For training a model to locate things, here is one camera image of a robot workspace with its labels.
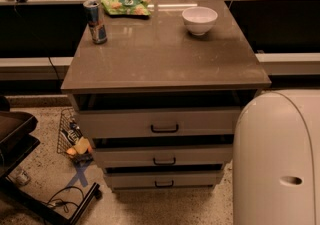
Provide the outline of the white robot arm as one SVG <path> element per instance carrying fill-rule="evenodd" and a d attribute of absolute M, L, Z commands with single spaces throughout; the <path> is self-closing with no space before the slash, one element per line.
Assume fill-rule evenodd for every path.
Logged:
<path fill-rule="evenodd" d="M 262 94 L 233 146 L 234 225 L 320 225 L 320 91 Z"/>

